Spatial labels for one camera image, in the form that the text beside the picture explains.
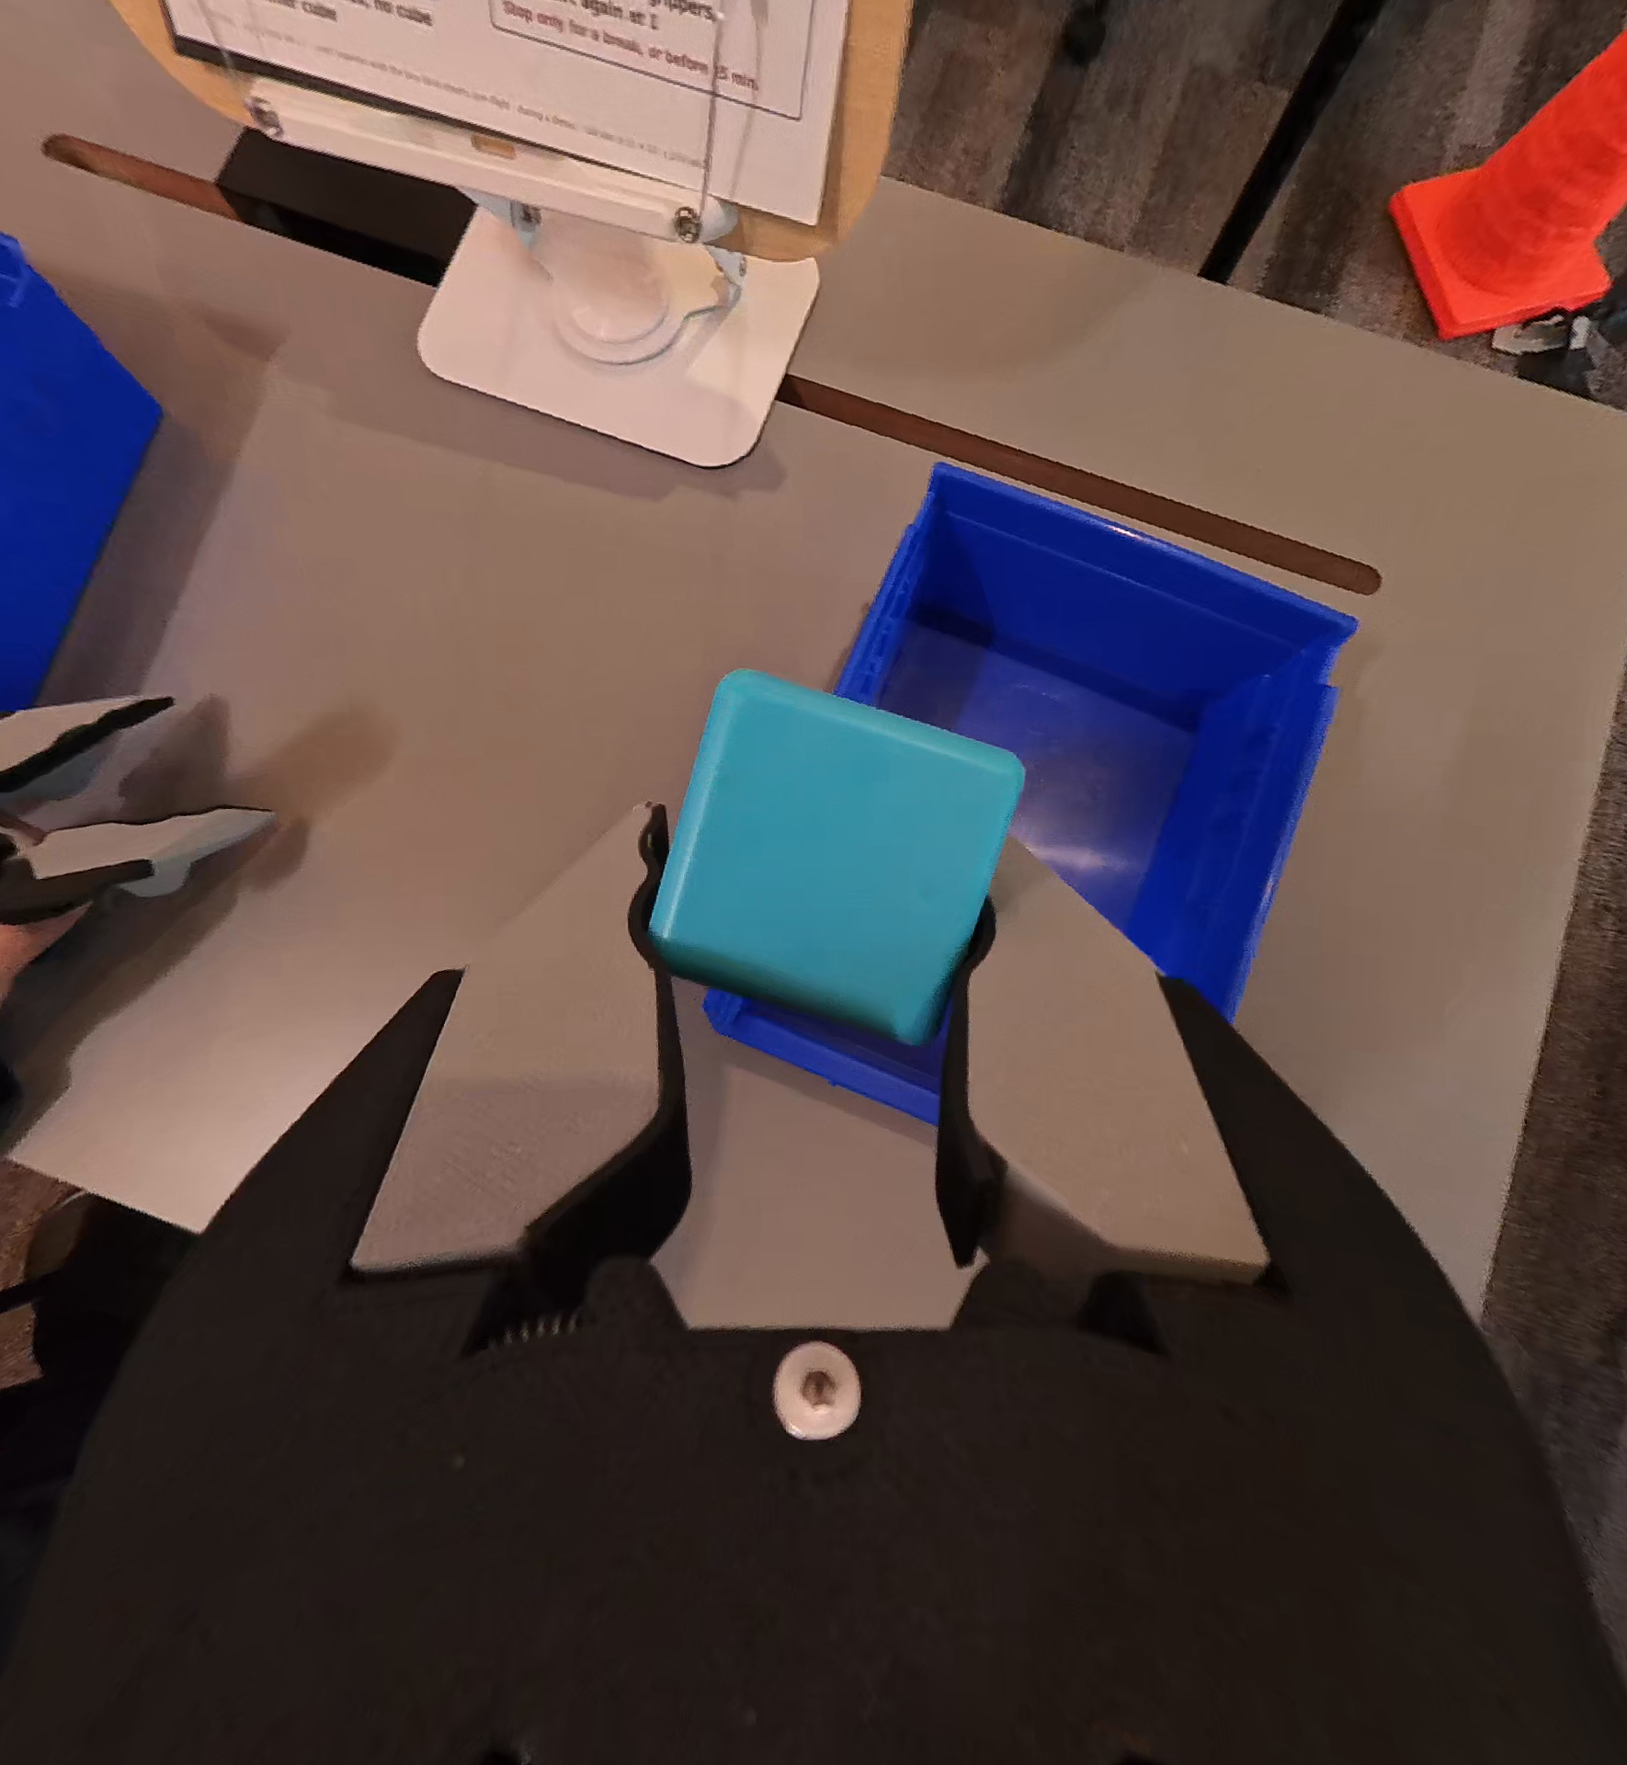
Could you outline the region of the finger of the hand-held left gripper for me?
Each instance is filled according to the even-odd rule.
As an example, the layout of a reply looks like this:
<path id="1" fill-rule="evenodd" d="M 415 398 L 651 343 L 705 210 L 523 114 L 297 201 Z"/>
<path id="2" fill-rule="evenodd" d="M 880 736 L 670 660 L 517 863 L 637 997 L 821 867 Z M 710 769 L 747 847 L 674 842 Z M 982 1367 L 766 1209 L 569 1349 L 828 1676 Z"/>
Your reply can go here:
<path id="1" fill-rule="evenodd" d="M 172 697 L 111 697 L 0 715 L 0 794 L 31 794 L 106 738 L 172 706 Z"/>
<path id="2" fill-rule="evenodd" d="M 93 900 L 100 894 L 166 898 L 193 863 L 233 852 L 275 825 L 260 807 L 207 807 L 156 821 L 93 821 L 50 829 L 27 847 L 27 879 L 14 900 Z"/>

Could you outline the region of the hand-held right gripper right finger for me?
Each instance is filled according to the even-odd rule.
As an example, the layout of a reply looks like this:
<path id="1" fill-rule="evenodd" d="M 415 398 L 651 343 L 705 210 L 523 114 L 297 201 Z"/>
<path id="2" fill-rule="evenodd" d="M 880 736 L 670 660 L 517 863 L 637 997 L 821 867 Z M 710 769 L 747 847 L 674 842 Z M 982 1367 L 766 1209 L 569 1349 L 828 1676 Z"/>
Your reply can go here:
<path id="1" fill-rule="evenodd" d="M 950 985 L 933 1199 L 957 1267 L 1061 1291 L 1271 1266 L 1160 967 L 1018 840 Z"/>

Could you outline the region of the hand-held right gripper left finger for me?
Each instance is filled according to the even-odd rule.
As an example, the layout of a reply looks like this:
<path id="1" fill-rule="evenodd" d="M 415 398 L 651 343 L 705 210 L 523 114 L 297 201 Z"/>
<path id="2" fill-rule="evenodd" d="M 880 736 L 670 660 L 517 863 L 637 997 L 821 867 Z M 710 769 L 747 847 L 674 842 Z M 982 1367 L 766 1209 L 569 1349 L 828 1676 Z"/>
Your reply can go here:
<path id="1" fill-rule="evenodd" d="M 694 1190 L 688 1059 L 651 938 L 664 803 L 628 807 L 461 971 L 358 1273 L 653 1259 Z"/>

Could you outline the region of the wide blue plastic bin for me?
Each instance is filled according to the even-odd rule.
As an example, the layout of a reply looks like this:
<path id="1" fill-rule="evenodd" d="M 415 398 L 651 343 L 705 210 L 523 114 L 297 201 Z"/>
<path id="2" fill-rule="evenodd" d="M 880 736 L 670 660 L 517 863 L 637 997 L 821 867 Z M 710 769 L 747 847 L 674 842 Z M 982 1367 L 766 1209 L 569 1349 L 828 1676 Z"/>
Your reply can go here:
<path id="1" fill-rule="evenodd" d="M 0 232 L 0 715 L 36 705 L 162 417 Z"/>

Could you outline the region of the blue magnetic cube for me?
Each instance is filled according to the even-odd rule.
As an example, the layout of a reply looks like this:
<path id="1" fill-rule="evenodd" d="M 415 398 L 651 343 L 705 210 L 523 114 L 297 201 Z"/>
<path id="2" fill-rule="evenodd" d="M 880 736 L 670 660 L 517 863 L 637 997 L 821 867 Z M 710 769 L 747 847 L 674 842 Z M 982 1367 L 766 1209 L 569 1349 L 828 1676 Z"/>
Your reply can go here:
<path id="1" fill-rule="evenodd" d="M 1023 782 L 994 744 L 731 672 L 646 933 L 682 980 L 924 1047 Z"/>

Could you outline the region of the small blue plastic bin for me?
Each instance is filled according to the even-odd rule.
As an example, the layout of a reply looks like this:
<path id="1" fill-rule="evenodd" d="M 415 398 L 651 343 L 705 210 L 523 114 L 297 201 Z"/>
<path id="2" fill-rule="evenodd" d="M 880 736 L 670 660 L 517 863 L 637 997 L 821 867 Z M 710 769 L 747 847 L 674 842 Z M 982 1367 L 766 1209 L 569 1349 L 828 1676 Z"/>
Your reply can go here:
<path id="1" fill-rule="evenodd" d="M 937 466 L 836 697 L 1017 753 L 1010 840 L 1233 1018 L 1352 632 L 1193 549 Z M 705 985 L 716 1033 L 924 1123 L 949 1009 L 904 1047 Z"/>

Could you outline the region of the white metal document stand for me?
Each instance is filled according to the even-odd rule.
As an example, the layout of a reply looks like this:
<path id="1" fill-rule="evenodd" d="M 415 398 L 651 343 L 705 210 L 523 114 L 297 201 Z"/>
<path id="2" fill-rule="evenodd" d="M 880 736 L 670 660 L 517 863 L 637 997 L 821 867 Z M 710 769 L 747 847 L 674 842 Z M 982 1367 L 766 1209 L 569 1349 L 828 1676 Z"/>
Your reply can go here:
<path id="1" fill-rule="evenodd" d="M 436 380 L 694 468 L 756 449 L 818 269 L 733 251 L 733 205 L 294 81 L 244 100 L 275 143 L 472 201 L 417 329 Z"/>

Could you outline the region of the printed instruction sheet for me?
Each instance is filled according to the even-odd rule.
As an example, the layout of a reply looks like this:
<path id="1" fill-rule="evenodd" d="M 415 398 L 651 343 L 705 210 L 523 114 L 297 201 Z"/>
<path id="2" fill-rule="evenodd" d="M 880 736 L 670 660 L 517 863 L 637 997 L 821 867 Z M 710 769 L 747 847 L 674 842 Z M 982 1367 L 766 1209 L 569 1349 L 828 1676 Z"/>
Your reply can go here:
<path id="1" fill-rule="evenodd" d="M 166 4 L 182 52 L 813 226 L 846 4 Z"/>

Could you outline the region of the orange traffic cone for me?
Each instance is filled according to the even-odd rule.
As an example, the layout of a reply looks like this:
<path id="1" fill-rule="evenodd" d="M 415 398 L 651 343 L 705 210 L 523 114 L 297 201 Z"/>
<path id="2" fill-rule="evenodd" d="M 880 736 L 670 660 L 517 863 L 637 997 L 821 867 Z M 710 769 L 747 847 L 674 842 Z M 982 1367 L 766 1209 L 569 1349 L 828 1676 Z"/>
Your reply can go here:
<path id="1" fill-rule="evenodd" d="M 1597 299 L 1597 237 L 1622 206 L 1627 30 L 1484 163 L 1389 201 L 1436 339 Z"/>

